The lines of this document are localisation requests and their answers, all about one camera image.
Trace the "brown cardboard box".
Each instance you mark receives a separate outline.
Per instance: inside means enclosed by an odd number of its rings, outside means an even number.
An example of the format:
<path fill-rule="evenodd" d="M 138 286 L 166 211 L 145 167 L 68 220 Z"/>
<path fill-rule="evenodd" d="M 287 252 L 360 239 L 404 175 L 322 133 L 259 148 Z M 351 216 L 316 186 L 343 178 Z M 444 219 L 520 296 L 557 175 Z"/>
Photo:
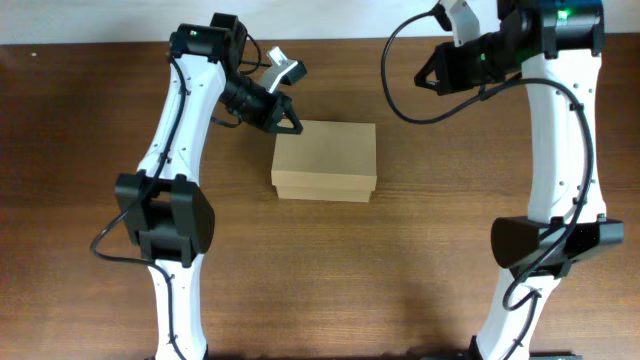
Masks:
<path fill-rule="evenodd" d="M 280 199 L 368 203 L 376 189 L 376 125 L 302 122 L 276 137 L 272 185 Z"/>

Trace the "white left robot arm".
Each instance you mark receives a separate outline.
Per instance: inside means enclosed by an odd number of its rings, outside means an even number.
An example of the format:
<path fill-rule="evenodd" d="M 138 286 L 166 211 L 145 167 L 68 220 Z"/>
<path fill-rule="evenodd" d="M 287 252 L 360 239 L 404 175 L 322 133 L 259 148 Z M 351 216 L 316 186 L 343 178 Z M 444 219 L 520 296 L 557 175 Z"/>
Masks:
<path fill-rule="evenodd" d="M 170 85 L 151 145 L 133 174 L 121 174 L 115 195 L 137 263 L 151 274 L 158 321 L 157 359 L 205 359 L 200 272 L 215 213 L 199 186 L 202 153 L 217 106 L 238 123 L 270 134 L 303 127 L 279 86 L 306 67 L 279 48 L 268 51 L 260 80 L 239 67 L 250 36 L 235 15 L 216 13 L 207 26 L 182 24 L 169 38 Z"/>

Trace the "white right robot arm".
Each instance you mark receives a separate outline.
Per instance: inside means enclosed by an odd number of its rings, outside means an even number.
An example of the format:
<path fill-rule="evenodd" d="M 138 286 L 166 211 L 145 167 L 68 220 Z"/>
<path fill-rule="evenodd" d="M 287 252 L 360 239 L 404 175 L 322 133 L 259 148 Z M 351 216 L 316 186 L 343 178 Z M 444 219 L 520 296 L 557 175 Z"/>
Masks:
<path fill-rule="evenodd" d="M 533 178 L 528 210 L 491 228 L 499 280 L 468 359 L 526 359 L 542 309 L 571 267 L 621 243 L 607 216 L 595 145 L 595 90 L 604 47 L 599 1 L 501 1 L 500 27 L 482 33 L 463 1 L 431 14 L 453 40 L 439 45 L 415 84 L 481 99 L 516 86 L 531 111 Z"/>

